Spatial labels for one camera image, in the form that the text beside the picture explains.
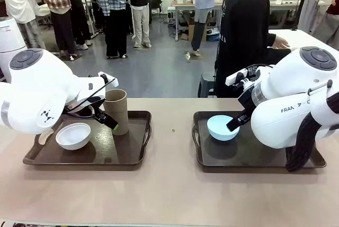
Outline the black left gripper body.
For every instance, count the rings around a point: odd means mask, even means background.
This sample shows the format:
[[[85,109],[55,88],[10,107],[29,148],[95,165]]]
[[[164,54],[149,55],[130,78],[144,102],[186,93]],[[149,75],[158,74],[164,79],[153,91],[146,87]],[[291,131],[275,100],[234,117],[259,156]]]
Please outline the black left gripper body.
[[[89,99],[77,97],[69,102],[69,114],[90,115],[106,112],[101,108],[104,96],[92,96]]]

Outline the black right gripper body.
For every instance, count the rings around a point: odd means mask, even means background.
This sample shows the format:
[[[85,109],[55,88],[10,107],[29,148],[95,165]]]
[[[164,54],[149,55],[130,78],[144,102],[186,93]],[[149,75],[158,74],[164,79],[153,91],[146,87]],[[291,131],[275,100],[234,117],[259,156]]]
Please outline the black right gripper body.
[[[239,114],[239,117],[251,117],[252,116],[252,113],[256,108],[256,104],[254,103],[254,100],[252,99],[252,91],[253,89],[247,89],[238,98],[239,103],[244,108]]]

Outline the person's left hand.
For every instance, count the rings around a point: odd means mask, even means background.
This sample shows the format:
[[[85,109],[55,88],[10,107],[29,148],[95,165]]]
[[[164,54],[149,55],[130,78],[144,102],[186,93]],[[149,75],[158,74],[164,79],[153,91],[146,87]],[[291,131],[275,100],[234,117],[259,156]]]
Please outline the person's left hand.
[[[274,49],[289,49],[290,45],[288,44],[287,40],[285,40],[282,37],[279,37],[278,35],[275,37],[275,40],[273,42],[272,48]]]

